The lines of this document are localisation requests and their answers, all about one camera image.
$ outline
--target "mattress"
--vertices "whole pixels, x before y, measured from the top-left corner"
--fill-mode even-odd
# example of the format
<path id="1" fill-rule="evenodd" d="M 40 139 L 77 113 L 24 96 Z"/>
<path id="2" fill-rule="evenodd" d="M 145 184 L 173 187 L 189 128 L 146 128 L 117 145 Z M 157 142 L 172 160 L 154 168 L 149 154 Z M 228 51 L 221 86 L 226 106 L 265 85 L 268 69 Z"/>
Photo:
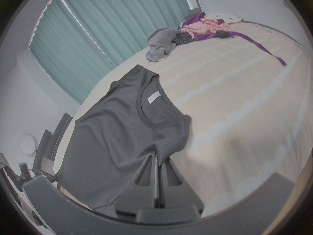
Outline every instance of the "mattress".
<path id="1" fill-rule="evenodd" d="M 274 172 L 295 181 L 313 147 L 312 61 L 288 37 L 249 23 L 230 25 L 262 44 L 287 66 L 244 38 L 211 38 L 177 46 L 160 62 L 148 48 L 95 86 L 68 126 L 54 171 L 62 164 L 75 120 L 131 68 L 160 74 L 168 98 L 192 118 L 186 147 L 171 156 L 205 204 L 203 217 L 240 201 Z"/>

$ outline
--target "striped bed sheet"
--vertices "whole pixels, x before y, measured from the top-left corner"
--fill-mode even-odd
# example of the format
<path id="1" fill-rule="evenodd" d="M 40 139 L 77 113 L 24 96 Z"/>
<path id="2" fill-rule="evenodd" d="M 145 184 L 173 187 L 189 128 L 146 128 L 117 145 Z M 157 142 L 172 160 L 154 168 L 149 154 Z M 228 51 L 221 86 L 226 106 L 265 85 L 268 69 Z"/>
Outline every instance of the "striped bed sheet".
<path id="1" fill-rule="evenodd" d="M 192 118 L 186 147 L 171 158 L 205 203 L 203 217 L 240 201 L 274 172 L 295 181 L 313 147 L 312 61 L 302 46 L 274 30 L 243 22 L 230 28 L 287 66 L 238 36 L 179 45 L 157 63 L 146 60 L 146 48 L 86 98 L 61 140 L 54 171 L 61 167 L 75 120 L 112 81 L 139 64 L 160 74 L 168 98 Z"/>

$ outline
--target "chair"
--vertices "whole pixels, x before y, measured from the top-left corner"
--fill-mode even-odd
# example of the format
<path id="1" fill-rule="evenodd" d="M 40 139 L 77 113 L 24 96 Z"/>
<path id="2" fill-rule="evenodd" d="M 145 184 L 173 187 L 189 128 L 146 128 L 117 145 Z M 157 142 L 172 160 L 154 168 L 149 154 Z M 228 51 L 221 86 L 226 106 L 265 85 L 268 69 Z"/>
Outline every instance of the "chair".
<path id="1" fill-rule="evenodd" d="M 47 177 L 54 177 L 53 164 L 61 139 L 73 118 L 65 113 L 61 118 L 53 135 L 45 130 L 39 143 L 35 160 L 33 163 L 33 172 L 35 176 L 43 174 Z"/>

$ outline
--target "white tag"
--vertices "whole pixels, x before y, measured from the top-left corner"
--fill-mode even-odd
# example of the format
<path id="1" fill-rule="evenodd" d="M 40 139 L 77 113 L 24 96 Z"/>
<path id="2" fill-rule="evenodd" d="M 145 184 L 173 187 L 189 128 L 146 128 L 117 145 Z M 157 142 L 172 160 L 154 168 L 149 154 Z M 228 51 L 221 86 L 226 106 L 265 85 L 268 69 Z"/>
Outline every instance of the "white tag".
<path id="1" fill-rule="evenodd" d="M 148 97 L 148 102 L 152 104 L 153 101 L 156 100 L 159 96 L 161 96 L 161 94 L 159 93 L 159 91 L 156 91 L 150 97 Z"/>

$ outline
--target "dark gray shirt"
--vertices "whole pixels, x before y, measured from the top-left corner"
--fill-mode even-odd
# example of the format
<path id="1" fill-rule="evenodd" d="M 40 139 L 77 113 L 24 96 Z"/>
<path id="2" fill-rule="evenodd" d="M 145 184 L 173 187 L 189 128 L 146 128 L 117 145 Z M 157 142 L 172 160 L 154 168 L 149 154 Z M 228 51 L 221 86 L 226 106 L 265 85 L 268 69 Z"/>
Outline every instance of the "dark gray shirt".
<path id="1" fill-rule="evenodd" d="M 190 121 L 167 98 L 159 75 L 137 65 L 76 120 L 58 180 L 91 209 L 109 205 L 149 153 L 161 165 L 184 148 Z"/>

